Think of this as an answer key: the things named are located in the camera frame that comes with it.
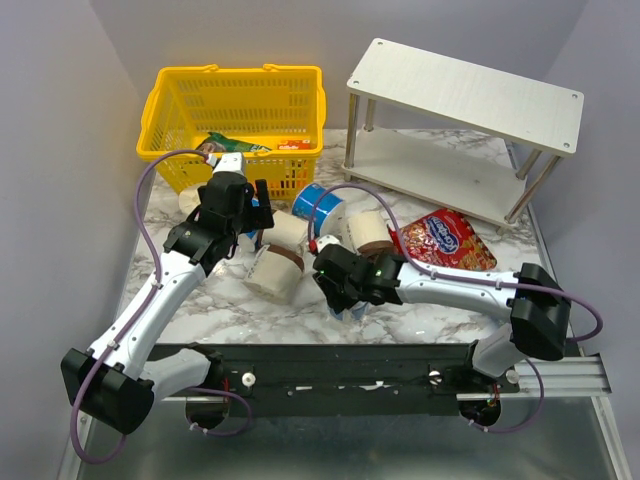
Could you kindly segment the blue roll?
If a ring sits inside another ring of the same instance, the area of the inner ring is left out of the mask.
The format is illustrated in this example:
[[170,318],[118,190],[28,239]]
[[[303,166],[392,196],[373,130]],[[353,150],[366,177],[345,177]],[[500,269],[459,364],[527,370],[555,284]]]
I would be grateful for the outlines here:
[[260,235],[265,229],[274,226],[273,210],[262,206],[257,198],[251,204],[244,205],[241,214],[241,231],[237,237],[237,245],[242,252],[254,252],[260,244]]
[[367,314],[370,304],[368,302],[358,302],[350,308],[346,308],[341,312],[329,309],[329,314],[338,321],[343,322],[359,322]]
[[[292,204],[292,214],[309,220],[312,207],[325,192],[326,189],[317,183],[308,184],[295,197]],[[315,234],[317,236],[337,236],[345,213],[346,204],[344,200],[334,193],[326,194],[315,209]]]

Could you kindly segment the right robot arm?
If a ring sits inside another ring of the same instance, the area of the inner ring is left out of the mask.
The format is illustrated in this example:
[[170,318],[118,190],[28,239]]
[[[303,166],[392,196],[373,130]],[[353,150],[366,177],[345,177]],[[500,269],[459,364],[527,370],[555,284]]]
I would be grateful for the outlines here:
[[541,266],[525,263],[517,272],[477,272],[409,262],[396,254],[367,259],[339,244],[318,249],[313,278],[335,313],[360,303],[436,304],[501,321],[476,341],[460,379],[480,392],[516,363],[534,358],[559,361],[565,355],[570,300]]

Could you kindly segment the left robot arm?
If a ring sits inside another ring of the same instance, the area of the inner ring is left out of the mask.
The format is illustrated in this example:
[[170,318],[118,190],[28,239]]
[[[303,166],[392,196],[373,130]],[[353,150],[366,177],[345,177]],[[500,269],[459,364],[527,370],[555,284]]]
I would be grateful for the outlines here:
[[159,377],[145,364],[184,300],[235,254],[239,236],[274,225],[264,179],[218,172],[198,194],[199,205],[169,231],[158,267],[121,316],[86,351],[70,349],[61,361],[70,403],[124,435],[142,424],[155,401],[189,387],[201,395],[220,387],[213,358],[192,348],[167,358]]

